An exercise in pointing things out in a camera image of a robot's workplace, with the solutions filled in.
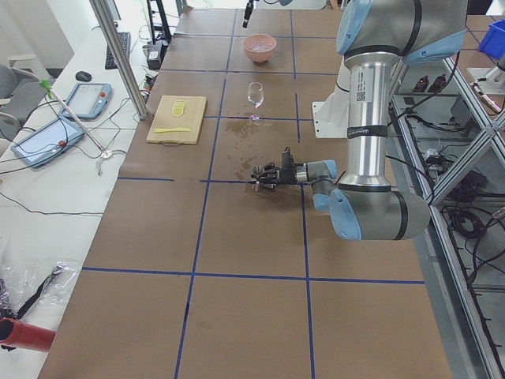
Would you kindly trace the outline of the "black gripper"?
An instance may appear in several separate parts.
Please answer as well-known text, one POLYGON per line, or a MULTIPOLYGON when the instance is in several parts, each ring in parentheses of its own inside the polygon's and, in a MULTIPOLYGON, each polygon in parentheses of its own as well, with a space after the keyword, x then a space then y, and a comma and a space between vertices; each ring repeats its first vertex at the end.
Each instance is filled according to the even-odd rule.
POLYGON ((254 190, 274 190, 279 185, 297 184, 297 167, 295 164, 277 167, 274 162, 257 165, 252 169, 252 176, 274 176, 272 182, 253 179, 254 190))

